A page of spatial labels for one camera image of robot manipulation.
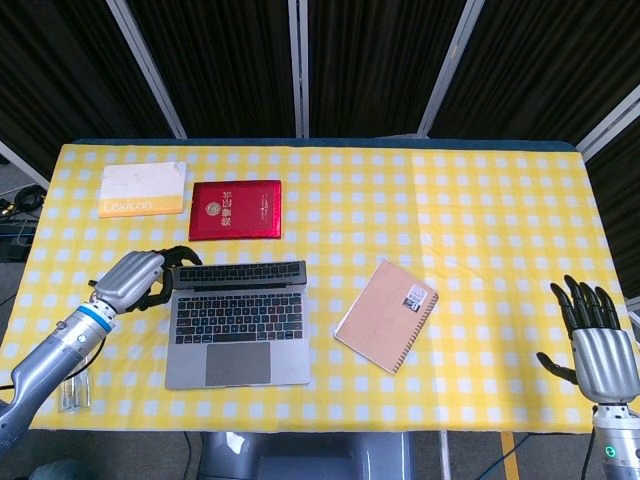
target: clear glass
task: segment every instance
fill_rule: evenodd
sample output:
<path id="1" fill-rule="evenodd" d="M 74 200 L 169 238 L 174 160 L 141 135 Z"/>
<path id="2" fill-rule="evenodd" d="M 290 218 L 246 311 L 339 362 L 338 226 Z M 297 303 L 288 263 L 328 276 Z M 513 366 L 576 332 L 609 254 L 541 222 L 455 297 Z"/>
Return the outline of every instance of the clear glass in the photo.
<path id="1" fill-rule="evenodd" d="M 77 372 L 87 364 L 88 357 L 82 361 L 73 370 Z M 76 375 L 69 380 L 65 380 L 58 387 L 60 393 L 59 411 L 61 412 L 77 412 L 91 405 L 91 388 L 89 369 Z"/>

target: barcode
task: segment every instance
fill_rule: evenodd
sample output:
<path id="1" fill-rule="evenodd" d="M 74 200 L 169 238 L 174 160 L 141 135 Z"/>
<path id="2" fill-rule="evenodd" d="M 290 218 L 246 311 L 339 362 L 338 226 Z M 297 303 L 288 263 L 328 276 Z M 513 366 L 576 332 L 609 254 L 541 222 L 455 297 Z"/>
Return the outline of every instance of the barcode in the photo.
<path id="1" fill-rule="evenodd" d="M 417 312 L 425 298 L 427 298 L 427 291 L 418 285 L 412 285 L 411 290 L 409 290 L 407 294 L 407 298 L 404 299 L 402 304 L 414 312 Z"/>

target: laptop trackpad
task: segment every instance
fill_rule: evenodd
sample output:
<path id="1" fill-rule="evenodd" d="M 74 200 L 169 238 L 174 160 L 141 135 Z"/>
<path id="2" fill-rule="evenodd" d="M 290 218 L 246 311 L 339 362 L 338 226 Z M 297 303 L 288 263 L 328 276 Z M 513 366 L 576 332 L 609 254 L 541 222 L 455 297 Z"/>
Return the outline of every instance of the laptop trackpad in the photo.
<path id="1" fill-rule="evenodd" d="M 256 383 L 271 383 L 271 346 L 268 342 L 207 346 L 207 387 Z"/>

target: gingham tablecloth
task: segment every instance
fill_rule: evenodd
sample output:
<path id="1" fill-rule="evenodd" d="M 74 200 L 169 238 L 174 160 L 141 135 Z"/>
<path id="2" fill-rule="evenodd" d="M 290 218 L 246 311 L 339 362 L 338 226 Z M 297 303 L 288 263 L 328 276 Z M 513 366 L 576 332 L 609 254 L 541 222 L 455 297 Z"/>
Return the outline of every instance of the gingham tablecloth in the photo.
<path id="1" fill-rule="evenodd" d="M 179 215 L 99 219 L 105 165 L 185 161 Z M 280 179 L 280 240 L 187 242 L 195 181 Z M 578 389 L 535 359 L 571 365 L 550 281 L 565 273 L 623 298 L 582 158 L 567 152 L 67 145 L 0 349 L 0 381 L 130 250 L 189 244 L 205 263 L 305 259 L 312 380 L 169 391 L 167 306 L 122 315 L 90 368 L 92 403 L 33 427 L 144 430 L 587 431 Z M 440 301 L 389 375 L 332 332 L 381 258 Z M 10 393 L 3 392 L 3 398 Z"/>

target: silver laptop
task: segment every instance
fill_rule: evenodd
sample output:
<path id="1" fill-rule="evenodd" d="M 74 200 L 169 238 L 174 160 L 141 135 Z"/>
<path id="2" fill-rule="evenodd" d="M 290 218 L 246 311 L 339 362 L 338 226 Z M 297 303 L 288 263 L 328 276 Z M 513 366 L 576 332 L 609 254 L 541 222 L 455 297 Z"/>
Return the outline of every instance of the silver laptop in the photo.
<path id="1" fill-rule="evenodd" d="M 176 267 L 166 387 L 308 383 L 301 262 Z"/>

